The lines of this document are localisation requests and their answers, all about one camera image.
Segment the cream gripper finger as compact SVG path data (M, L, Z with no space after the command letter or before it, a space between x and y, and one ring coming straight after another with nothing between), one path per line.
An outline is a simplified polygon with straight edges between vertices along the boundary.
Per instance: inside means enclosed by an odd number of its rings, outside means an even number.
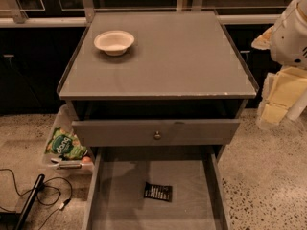
M268 73L262 90L262 101L257 109L256 124L260 128L277 127L287 118L289 109L306 90L306 70L283 66L276 74Z
M252 41L251 47L258 50L269 50L271 47L272 29L273 27L269 27L262 34L256 37Z

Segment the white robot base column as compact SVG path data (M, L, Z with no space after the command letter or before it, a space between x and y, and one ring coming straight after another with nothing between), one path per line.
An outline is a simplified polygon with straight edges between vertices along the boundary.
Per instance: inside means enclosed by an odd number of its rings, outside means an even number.
M289 109L287 118L295 121L307 107L307 90L299 97L295 104Z

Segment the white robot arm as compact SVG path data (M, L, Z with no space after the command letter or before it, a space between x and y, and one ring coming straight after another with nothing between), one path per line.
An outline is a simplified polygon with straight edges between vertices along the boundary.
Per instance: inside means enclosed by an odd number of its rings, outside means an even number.
M295 121L307 105L307 0L293 0L251 46L269 50L272 60L281 65L265 78L257 125L269 129L284 118Z

